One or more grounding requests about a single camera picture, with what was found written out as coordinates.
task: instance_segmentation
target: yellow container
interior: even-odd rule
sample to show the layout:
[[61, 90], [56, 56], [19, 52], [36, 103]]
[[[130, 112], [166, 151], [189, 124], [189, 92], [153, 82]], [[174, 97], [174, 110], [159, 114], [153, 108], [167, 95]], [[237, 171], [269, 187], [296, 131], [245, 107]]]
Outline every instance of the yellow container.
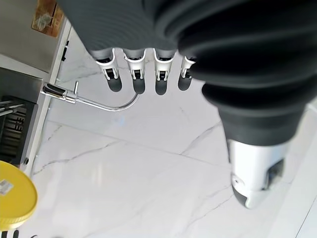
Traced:
[[0, 161], [0, 231], [21, 226], [37, 203], [32, 181], [17, 167]]

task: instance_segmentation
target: marble vein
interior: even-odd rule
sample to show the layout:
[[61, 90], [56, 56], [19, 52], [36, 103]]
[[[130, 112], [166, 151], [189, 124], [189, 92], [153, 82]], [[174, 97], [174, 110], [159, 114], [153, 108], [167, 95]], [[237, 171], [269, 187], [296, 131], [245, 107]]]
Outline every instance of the marble vein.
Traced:
[[50, 141], [52, 139], [52, 137], [62, 128], [62, 125], [58, 125], [57, 128], [53, 131], [53, 133], [51, 134], [51, 136], [47, 139], [46, 142]]
[[109, 232], [109, 231], [111, 231], [111, 230], [113, 230], [113, 229], [117, 229], [117, 228], [119, 228], [119, 227], [121, 227], [121, 226], [124, 226], [125, 224], [127, 224], [129, 221], [133, 220], [133, 219], [136, 218], [136, 217], [139, 217], [139, 216], [140, 216], [140, 218], [142, 218], [142, 214], [144, 213], [144, 211], [145, 211], [145, 210], [148, 208], [148, 206], [149, 206], [150, 204], [152, 204], [155, 200], [156, 200], [156, 198], [153, 198], [153, 199], [151, 199], [151, 200], [145, 202], [139, 209], [137, 209], [137, 210], [133, 213], [133, 215], [131, 215], [130, 217], [124, 219], [124, 220], [121, 221], [121, 222], [118, 222], [117, 224], [111, 226], [110, 228], [100, 228], [100, 229], [98, 229], [98, 230], [96, 230], [96, 231], [89, 232], [88, 234], [84, 235], [82, 238], [88, 238], [88, 237], [90, 237], [90, 236], [96, 236], [96, 235], [98, 235], [98, 234], [100, 234], [100, 233], [105, 234], [106, 232]]
[[[49, 120], [48, 121], [50, 122], [53, 122], [53, 123], [58, 123], [54, 120]], [[91, 133], [91, 131], [87, 130], [87, 129], [82, 129], [82, 128], [78, 128], [78, 127], [75, 127], [75, 126], [71, 126], [71, 125], [67, 125], [67, 124], [62, 124], [64, 126], [67, 126], [69, 128], [73, 128], [73, 129], [76, 129], [76, 130], [81, 130], [81, 131], [86, 131], [86, 132], [89, 132]], [[132, 144], [132, 145], [137, 145], [137, 146], [141, 146], [141, 147], [144, 147], [144, 148], [147, 148], [147, 149], [151, 149], [151, 150], [154, 150], [154, 151], [159, 151], [159, 152], [164, 152], [164, 153], [168, 153], [168, 154], [172, 154], [172, 155], [180, 155], [180, 156], [183, 156], [187, 159], [190, 159], [190, 160], [195, 160], [195, 161], [198, 161], [200, 163], [204, 163], [204, 164], [208, 164], [208, 165], [211, 165], [211, 166], [218, 166], [218, 167], [223, 167], [225, 169], [228, 169], [226, 166], [223, 166], [223, 165], [219, 165], [219, 164], [215, 164], [215, 163], [211, 163], [209, 161], [205, 161], [205, 160], [201, 160], [201, 159], [198, 159], [198, 158], [194, 158], [194, 157], [191, 157], [191, 156], [188, 156], [188, 155], [184, 155], [181, 153], [176, 153], [176, 152], [172, 152], [172, 151], [168, 151], [168, 150], [164, 150], [164, 149], [158, 149], [156, 147], [153, 147], [153, 146], [149, 146], [149, 145], [144, 145], [144, 144], [141, 144], [141, 143], [137, 143], [135, 141], [130, 141], [130, 140], [125, 140], [125, 139], [122, 139], [122, 138], [118, 138], [118, 137], [115, 137], [115, 136], [111, 136], [111, 135], [104, 135], [102, 133], [99, 133], [99, 132], [94, 132], [94, 134], [96, 135], [100, 135], [102, 137], [107, 137], [107, 138], [111, 138], [111, 139], [114, 139], [114, 140], [120, 140], [122, 142], [126, 142], [127, 144]]]
[[201, 220], [202, 218], [204, 218], [205, 216], [207, 216], [210, 212], [216, 210], [217, 208], [221, 207], [223, 204], [225, 204], [226, 202], [228, 202], [231, 198], [232, 198], [233, 194], [230, 195], [230, 197], [228, 197], [226, 200], [224, 200], [223, 202], [219, 203], [217, 206], [209, 209], [205, 214], [195, 218], [194, 220], [192, 220], [190, 223], [188, 223], [188, 225], [185, 227], [185, 229], [183, 230], [182, 233], [185, 233], [193, 224], [195, 224], [196, 222], [198, 222], [199, 220]]
[[221, 122], [217, 122], [215, 125], [213, 125], [212, 127], [209, 127], [208, 129], [206, 129], [203, 133], [201, 133], [199, 136], [197, 136], [187, 147], [185, 150], [183, 150], [180, 155], [188, 155], [189, 152], [194, 149], [202, 140], [204, 140], [207, 136], [209, 136], [213, 130], [220, 126]]
[[193, 210], [192, 212], [192, 216], [191, 216], [191, 219], [195, 216], [195, 214], [197, 212], [199, 212], [200, 208], [204, 205], [204, 203], [207, 201], [207, 200], [210, 200], [211, 198], [215, 197], [217, 194], [219, 194], [220, 192], [222, 191], [225, 191], [227, 189], [229, 189], [231, 187], [231, 185], [226, 185], [224, 186], [222, 189], [219, 189], [217, 191], [214, 191], [213, 193], [207, 195], [202, 201], [201, 203]]
[[82, 152], [82, 153], [80, 153], [80, 154], [78, 154], [78, 155], [75, 155], [74, 157], [72, 157], [72, 158], [70, 158], [70, 159], [50, 161], [50, 162], [48, 162], [47, 164], [43, 165], [43, 166], [41, 167], [41, 169], [39, 169], [38, 171], [33, 172], [33, 175], [39, 174], [39, 173], [42, 172], [47, 166], [50, 166], [50, 165], [52, 165], [52, 164], [56, 164], [56, 163], [68, 163], [68, 162], [73, 161], [73, 160], [76, 160], [76, 159], [78, 159], [78, 158], [80, 158], [80, 157], [82, 157], [82, 156], [84, 156], [84, 155], [91, 154], [91, 153], [95, 153], [95, 152], [101, 151], [101, 150], [103, 150], [103, 149], [106, 149], [106, 148], [108, 148], [108, 147], [110, 147], [110, 146], [113, 146], [113, 145], [115, 145], [115, 144], [118, 144], [119, 142], [120, 142], [120, 141], [114, 141], [114, 142], [111, 142], [111, 143], [109, 143], [109, 144], [107, 144], [107, 145], [105, 145], [105, 146], [103, 146], [103, 147]]

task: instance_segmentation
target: white cabinet edge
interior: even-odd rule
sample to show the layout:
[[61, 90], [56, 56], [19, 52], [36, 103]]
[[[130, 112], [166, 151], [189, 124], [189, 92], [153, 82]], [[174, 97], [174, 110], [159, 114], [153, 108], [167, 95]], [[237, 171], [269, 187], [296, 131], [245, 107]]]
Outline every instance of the white cabinet edge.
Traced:
[[42, 79], [47, 79], [48, 73], [41, 71], [37, 68], [21, 63], [8, 56], [0, 54], [0, 67], [8, 68], [17, 72], [25, 73]]
[[295, 238], [317, 196], [317, 134], [285, 197], [268, 238]]
[[[55, 84], [58, 70], [61, 64], [61, 59], [63, 56], [64, 47], [68, 40], [70, 29], [71, 29], [71, 24], [65, 18], [62, 29], [61, 29], [61, 33], [58, 37], [58, 44], [55, 50], [54, 60], [51, 66], [51, 70], [49, 72], [48, 77], [44, 79], [45, 82]], [[24, 173], [29, 177], [32, 177], [32, 166], [33, 166], [35, 156], [38, 152], [38, 148], [41, 143], [42, 129], [43, 129], [43, 125], [44, 125], [45, 117], [49, 108], [50, 101], [51, 101], [51, 98], [44, 95], [40, 95], [38, 100], [39, 110], [36, 116], [35, 127], [33, 128], [33, 131], [32, 131], [33, 142], [30, 148], [28, 149], [28, 153], [27, 153], [29, 158], [29, 164], [24, 169]]]

